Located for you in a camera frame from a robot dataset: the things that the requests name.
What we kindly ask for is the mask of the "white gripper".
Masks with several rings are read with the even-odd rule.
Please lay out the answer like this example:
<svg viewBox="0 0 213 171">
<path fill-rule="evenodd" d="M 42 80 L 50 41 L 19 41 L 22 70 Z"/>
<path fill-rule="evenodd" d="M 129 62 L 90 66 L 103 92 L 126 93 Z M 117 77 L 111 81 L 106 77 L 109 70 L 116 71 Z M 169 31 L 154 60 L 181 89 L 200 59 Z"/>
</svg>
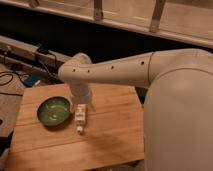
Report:
<svg viewBox="0 0 213 171">
<path fill-rule="evenodd" d="M 87 104 L 88 108 L 96 112 L 95 106 L 90 103 L 92 101 L 92 92 L 88 91 L 86 94 L 80 95 L 74 91 L 71 92 L 70 99 L 75 104 Z"/>
</svg>

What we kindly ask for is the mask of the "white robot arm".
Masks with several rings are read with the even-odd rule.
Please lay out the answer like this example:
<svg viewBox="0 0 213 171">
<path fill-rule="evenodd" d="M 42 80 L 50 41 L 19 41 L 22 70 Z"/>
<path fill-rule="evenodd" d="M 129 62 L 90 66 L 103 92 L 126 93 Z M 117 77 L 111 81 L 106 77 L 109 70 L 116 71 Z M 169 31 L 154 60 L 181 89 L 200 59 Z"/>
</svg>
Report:
<svg viewBox="0 0 213 171">
<path fill-rule="evenodd" d="M 75 103 L 91 101 L 90 83 L 146 88 L 145 171 L 213 171 L 213 53 L 165 50 L 96 64 L 78 53 L 58 76 Z"/>
</svg>

